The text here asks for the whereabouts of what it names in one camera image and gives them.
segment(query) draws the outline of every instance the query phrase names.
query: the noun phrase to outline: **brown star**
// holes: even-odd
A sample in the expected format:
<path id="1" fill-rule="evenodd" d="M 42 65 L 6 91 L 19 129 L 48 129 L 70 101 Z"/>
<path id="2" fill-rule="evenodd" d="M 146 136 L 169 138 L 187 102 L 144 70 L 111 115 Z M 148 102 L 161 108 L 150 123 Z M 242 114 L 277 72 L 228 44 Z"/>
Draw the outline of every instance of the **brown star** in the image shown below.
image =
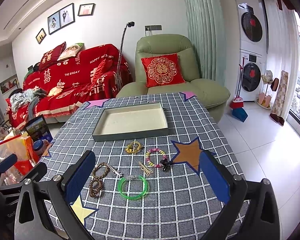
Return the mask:
<path id="1" fill-rule="evenodd" d="M 178 153 L 171 160 L 174 164 L 185 163 L 199 175 L 199 156 L 203 151 L 199 137 L 189 143 L 171 141 Z"/>

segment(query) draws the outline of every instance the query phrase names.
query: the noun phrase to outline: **red blanket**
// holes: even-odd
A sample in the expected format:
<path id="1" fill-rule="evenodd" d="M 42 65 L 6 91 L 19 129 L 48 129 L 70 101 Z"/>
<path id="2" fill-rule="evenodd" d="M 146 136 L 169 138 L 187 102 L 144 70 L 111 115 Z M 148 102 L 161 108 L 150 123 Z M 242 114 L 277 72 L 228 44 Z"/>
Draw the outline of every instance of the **red blanket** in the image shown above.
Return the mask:
<path id="1" fill-rule="evenodd" d="M 112 44 L 81 51 L 76 57 L 60 61 L 41 72 L 29 75 L 23 89 L 62 88 L 61 94 L 45 97 L 35 106 L 36 116 L 45 118 L 71 115 L 86 101 L 115 98 L 118 94 L 116 69 L 119 52 Z M 100 63 L 107 59 L 107 64 Z M 132 82 L 128 64 L 122 57 L 120 65 L 122 85 Z M 10 124 L 21 129 L 28 120 L 28 104 L 16 113 L 7 108 Z"/>

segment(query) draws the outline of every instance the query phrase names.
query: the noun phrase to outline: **yellow star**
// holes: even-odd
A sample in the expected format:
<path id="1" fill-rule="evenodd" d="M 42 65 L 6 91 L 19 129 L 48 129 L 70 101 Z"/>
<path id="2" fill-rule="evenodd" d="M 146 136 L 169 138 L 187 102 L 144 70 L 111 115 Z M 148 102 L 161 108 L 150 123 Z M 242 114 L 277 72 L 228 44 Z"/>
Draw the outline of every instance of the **yellow star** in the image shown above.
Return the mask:
<path id="1" fill-rule="evenodd" d="M 74 213 L 79 218 L 80 222 L 85 226 L 85 219 L 92 213 L 96 212 L 98 209 L 87 208 L 82 206 L 81 194 L 79 194 L 77 200 L 70 205 Z"/>
<path id="2" fill-rule="evenodd" d="M 187 164 L 196 174 L 200 174 L 199 167 L 199 156 L 203 151 L 201 148 L 201 142 L 199 137 L 195 138 L 189 143 L 180 143 L 171 141 L 174 147 L 177 149 L 177 154 L 171 160 L 174 164 L 185 163 Z"/>

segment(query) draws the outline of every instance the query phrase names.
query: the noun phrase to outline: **green curtain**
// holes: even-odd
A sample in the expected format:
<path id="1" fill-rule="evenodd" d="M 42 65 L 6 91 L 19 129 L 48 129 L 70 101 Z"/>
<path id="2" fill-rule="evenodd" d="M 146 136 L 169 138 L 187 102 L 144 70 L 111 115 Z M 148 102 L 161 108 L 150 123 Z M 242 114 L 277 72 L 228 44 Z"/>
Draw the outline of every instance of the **green curtain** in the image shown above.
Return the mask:
<path id="1" fill-rule="evenodd" d="M 185 0 L 189 39 L 202 78 L 225 82 L 226 36 L 220 0 Z"/>

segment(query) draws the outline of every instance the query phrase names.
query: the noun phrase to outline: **green bracelet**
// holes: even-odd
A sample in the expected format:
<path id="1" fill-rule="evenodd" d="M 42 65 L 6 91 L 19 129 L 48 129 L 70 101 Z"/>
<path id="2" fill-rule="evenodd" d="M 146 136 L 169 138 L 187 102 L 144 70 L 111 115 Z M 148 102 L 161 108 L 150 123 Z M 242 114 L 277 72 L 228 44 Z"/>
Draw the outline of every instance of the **green bracelet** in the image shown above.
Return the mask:
<path id="1" fill-rule="evenodd" d="M 120 179 L 120 181 L 118 183 L 118 191 L 120 192 L 120 195 L 129 200 L 137 200 L 137 199 L 141 198 L 142 196 L 144 196 L 148 190 L 148 183 L 146 182 L 146 179 L 144 177 L 139 176 L 139 178 L 143 181 L 143 185 L 144 185 L 143 191 L 139 195 L 134 196 L 134 197 L 129 197 L 129 196 L 123 194 L 121 188 L 122 188 L 122 184 L 127 180 L 126 178 Z"/>

